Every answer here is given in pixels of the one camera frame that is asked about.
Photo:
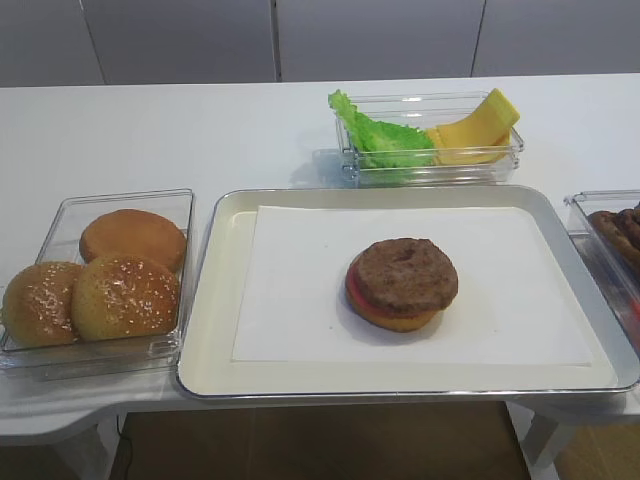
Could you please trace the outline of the green lettuce leaf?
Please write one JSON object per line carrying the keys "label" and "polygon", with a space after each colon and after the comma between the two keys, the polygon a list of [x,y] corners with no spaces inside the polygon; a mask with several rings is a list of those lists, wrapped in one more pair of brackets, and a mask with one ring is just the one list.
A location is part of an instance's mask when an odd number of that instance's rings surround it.
{"label": "green lettuce leaf", "polygon": [[435,165],[430,154],[408,154],[408,151],[434,148],[433,142],[423,130],[374,120],[360,112],[341,90],[328,95],[328,104],[343,122],[353,146],[358,150],[361,169]]}

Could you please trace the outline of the white metal serving tray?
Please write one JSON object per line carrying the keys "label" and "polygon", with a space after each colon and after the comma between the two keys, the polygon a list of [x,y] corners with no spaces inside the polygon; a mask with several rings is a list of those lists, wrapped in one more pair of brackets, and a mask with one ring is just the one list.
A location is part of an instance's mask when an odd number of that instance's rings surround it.
{"label": "white metal serving tray", "polygon": [[[241,361],[233,356],[258,212],[296,209],[517,207],[535,220],[583,309],[595,348],[586,366]],[[199,397],[426,397],[617,393],[639,360],[553,207],[522,186],[246,190],[217,203],[201,262],[178,377]]]}

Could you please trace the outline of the red tomato slice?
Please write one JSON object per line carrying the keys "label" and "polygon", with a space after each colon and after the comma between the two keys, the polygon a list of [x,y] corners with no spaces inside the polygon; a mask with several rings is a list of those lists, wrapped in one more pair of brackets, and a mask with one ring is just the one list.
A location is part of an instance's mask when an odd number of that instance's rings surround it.
{"label": "red tomato slice", "polygon": [[345,277],[345,289],[347,299],[352,308],[363,318],[396,318],[396,313],[385,311],[379,307],[371,305],[360,292],[355,280],[355,267],[350,265]]}

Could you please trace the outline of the brown meat patty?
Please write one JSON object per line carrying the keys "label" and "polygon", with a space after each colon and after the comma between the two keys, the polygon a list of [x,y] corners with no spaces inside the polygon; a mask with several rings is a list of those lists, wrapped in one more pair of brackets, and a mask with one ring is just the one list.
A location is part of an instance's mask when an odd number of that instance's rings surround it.
{"label": "brown meat patty", "polygon": [[429,239],[373,243],[353,262],[357,292],[371,306],[398,314],[447,308],[458,294],[458,274]]}

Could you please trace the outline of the bottom burger bun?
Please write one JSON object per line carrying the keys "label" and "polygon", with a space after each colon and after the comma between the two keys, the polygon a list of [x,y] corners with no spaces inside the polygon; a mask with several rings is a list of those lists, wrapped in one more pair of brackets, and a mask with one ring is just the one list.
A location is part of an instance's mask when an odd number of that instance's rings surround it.
{"label": "bottom burger bun", "polygon": [[414,332],[424,328],[428,323],[430,323],[433,319],[435,319],[441,313],[442,313],[441,310],[429,310],[417,316],[410,316],[410,317],[397,316],[396,318],[391,318],[391,319],[383,319],[383,318],[366,319],[366,318],[363,318],[358,313],[357,314],[367,322],[377,327],[383,328],[385,330],[389,330],[397,333],[408,333],[408,332]]}

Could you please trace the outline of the clear plastic topping container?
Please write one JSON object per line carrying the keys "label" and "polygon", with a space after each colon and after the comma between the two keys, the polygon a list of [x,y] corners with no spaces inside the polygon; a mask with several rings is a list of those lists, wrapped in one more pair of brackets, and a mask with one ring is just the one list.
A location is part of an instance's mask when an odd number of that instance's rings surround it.
{"label": "clear plastic topping container", "polygon": [[[410,126],[425,131],[437,127],[443,139],[462,141],[461,125],[490,92],[439,94],[404,94],[372,97],[350,97],[358,110],[374,120]],[[506,155],[491,164],[465,166],[425,166],[413,168],[361,169],[360,154],[353,146],[343,122],[336,118],[338,154],[344,175],[358,187],[415,186],[436,184],[500,183],[509,179],[519,166],[524,141],[510,129],[511,142]],[[408,151],[408,154],[430,154],[437,150]]]}

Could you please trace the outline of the yellow cheese slice stack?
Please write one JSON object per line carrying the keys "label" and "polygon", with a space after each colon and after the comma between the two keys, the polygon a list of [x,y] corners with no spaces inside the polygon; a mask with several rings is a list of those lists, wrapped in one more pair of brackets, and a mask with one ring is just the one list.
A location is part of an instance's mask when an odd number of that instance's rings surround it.
{"label": "yellow cheese slice stack", "polygon": [[506,130],[497,140],[488,143],[460,141],[459,139],[445,141],[437,127],[428,128],[424,133],[437,150],[434,162],[438,166],[495,163],[506,155],[506,150],[511,142],[510,130]]}

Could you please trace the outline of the plain bun bottom half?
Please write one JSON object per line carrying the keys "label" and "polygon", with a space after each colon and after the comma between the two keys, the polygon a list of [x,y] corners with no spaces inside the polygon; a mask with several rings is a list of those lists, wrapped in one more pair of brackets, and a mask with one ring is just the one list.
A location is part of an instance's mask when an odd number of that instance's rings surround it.
{"label": "plain bun bottom half", "polygon": [[99,216],[82,232],[79,252],[85,262],[107,254],[140,255],[176,273],[187,248],[185,234],[158,214],[120,209]]}

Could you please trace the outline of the white paper sheet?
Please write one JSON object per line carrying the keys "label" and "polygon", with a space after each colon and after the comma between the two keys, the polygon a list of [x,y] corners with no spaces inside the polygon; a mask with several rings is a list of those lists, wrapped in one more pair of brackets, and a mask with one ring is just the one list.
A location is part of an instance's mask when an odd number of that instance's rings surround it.
{"label": "white paper sheet", "polygon": [[[347,304],[372,243],[426,238],[452,261],[453,303],[390,332]],[[517,207],[259,210],[233,356],[241,361],[586,366],[586,315],[534,218]]]}

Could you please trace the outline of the right sesame bun top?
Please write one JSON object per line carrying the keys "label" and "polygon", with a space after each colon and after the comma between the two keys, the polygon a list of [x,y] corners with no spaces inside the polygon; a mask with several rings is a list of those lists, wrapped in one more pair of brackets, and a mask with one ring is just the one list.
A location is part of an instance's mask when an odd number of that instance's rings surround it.
{"label": "right sesame bun top", "polygon": [[109,254],[82,269],[71,319],[84,341],[162,335],[176,327],[179,299],[180,283],[165,266]]}

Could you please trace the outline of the sesame bun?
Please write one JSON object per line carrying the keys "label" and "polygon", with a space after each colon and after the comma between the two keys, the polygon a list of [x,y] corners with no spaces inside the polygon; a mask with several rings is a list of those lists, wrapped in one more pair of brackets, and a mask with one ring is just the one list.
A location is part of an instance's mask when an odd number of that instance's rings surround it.
{"label": "sesame bun", "polygon": [[43,262],[25,268],[9,282],[2,319],[14,342],[36,348],[72,344],[79,339],[71,319],[71,303],[82,270],[76,263]]}
{"label": "sesame bun", "polygon": [[176,327],[179,299],[180,283],[165,266],[109,254],[82,269],[71,319],[84,341],[162,335]]}

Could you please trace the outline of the clear plastic bun container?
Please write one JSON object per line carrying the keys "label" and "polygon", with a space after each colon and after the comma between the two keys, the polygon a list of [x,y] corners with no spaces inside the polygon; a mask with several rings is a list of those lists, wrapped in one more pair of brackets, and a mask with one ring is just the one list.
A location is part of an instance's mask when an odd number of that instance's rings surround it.
{"label": "clear plastic bun container", "polygon": [[186,237],[177,325],[165,334],[23,348],[1,330],[1,372],[10,377],[45,380],[79,378],[171,366],[181,350],[192,298],[193,217],[195,195],[189,189],[71,197],[57,209],[36,261],[81,263],[81,233],[91,221],[119,209],[138,209],[173,222]]}

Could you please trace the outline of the clear plastic patty container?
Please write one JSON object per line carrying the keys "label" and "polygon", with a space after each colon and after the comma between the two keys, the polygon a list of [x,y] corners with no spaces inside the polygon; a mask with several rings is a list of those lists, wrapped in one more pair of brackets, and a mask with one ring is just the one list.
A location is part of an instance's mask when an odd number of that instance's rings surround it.
{"label": "clear plastic patty container", "polygon": [[637,190],[587,191],[567,196],[567,230],[581,258],[625,331],[639,348],[639,278],[591,226],[596,211],[618,212],[639,206]]}

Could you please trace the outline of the left sesame bun top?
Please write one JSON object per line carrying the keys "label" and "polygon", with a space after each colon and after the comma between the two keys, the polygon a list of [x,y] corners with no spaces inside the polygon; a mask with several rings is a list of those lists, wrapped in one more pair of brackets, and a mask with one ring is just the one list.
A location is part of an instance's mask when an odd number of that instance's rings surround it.
{"label": "left sesame bun top", "polygon": [[71,319],[71,303],[82,270],[76,263],[43,262],[25,268],[9,282],[2,319],[14,342],[36,348],[72,344],[79,339]]}

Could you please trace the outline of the brown patties in container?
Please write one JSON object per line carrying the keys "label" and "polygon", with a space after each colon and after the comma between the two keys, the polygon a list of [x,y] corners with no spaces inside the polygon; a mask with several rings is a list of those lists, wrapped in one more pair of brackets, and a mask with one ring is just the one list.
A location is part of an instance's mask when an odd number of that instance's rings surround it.
{"label": "brown patties in container", "polygon": [[639,278],[639,206],[588,216],[591,226]]}

